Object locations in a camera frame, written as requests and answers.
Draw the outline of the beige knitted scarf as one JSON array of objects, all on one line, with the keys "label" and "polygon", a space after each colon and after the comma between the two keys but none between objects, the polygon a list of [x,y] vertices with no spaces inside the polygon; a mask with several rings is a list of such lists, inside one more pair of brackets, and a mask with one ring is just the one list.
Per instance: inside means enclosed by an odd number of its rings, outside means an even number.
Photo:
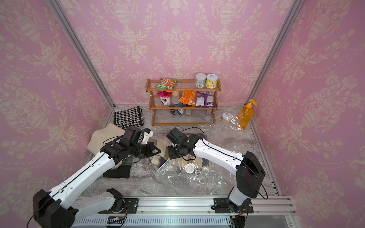
[{"label": "beige knitted scarf", "polygon": [[94,155],[100,152],[100,149],[104,146],[104,143],[114,140],[116,137],[123,135],[125,130],[109,123],[105,128],[96,130],[91,140],[87,145],[87,149]]}]

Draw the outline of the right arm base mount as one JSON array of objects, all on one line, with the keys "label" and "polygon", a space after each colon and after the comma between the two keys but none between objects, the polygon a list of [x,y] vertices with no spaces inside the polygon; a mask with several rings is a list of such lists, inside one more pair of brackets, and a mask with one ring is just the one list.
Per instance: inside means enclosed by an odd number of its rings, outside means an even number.
[{"label": "right arm base mount", "polygon": [[214,198],[211,209],[214,210],[215,213],[250,214],[254,212],[250,198],[247,198],[240,206],[230,202],[228,198]]}]

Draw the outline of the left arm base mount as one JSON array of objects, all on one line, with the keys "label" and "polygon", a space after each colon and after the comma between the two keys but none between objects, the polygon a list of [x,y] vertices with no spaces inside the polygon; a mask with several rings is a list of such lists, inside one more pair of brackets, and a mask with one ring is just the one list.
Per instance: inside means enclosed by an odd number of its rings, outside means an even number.
[{"label": "left arm base mount", "polygon": [[106,192],[111,193],[115,199],[114,204],[109,208],[109,210],[103,210],[98,212],[98,214],[107,214],[107,213],[127,213],[127,214],[136,214],[138,209],[138,198],[125,198],[123,194],[121,194],[118,190],[111,188],[107,189]]}]

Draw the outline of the black white houndstooth scarf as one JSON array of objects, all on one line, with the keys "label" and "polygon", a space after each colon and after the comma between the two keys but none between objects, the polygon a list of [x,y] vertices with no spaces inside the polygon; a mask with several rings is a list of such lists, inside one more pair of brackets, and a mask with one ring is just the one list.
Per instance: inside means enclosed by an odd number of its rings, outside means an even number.
[{"label": "black white houndstooth scarf", "polygon": [[144,125],[143,112],[140,106],[114,113],[114,125],[122,129],[141,127]]}]

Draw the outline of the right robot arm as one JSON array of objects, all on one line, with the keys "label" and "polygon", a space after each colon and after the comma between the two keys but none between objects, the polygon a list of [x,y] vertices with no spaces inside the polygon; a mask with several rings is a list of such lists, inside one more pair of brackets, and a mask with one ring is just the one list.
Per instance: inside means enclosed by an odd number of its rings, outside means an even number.
[{"label": "right robot arm", "polygon": [[167,138],[172,142],[172,145],[168,146],[170,159],[184,158],[188,155],[204,158],[235,175],[236,185],[226,199],[230,211],[243,213],[244,205],[249,204],[248,199],[255,199],[259,195],[266,173],[254,153],[228,151],[199,135],[186,135],[177,128],[171,130]]}]

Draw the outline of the clear plastic vacuum bag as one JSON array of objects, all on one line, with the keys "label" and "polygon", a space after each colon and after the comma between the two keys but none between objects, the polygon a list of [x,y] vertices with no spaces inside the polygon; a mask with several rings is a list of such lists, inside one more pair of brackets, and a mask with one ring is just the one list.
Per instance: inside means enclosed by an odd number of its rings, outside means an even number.
[{"label": "clear plastic vacuum bag", "polygon": [[[233,125],[226,125],[222,120],[216,124],[199,126],[177,126],[185,134],[197,134],[209,142],[236,153],[254,153],[263,166],[268,169],[259,151],[251,127],[245,130],[238,126],[236,117]],[[143,159],[134,164],[131,177],[121,183],[120,188],[129,196],[208,196],[227,195],[236,183],[235,176],[221,166],[204,158],[186,156],[185,159],[165,159],[157,156],[158,163],[153,159]],[[195,172],[185,172],[185,165],[193,163]]]}]

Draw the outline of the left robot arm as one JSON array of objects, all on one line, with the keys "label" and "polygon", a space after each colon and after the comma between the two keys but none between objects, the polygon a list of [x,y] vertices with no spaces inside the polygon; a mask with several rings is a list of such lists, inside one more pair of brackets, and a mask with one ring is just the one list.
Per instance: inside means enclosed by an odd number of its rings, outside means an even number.
[{"label": "left robot arm", "polygon": [[75,222],[100,211],[127,213],[124,196],[114,188],[104,193],[78,200],[80,194],[108,170],[129,157],[144,159],[161,152],[154,141],[153,131],[128,127],[123,135],[103,143],[100,152],[71,177],[33,196],[33,215],[43,228],[70,228]]}]

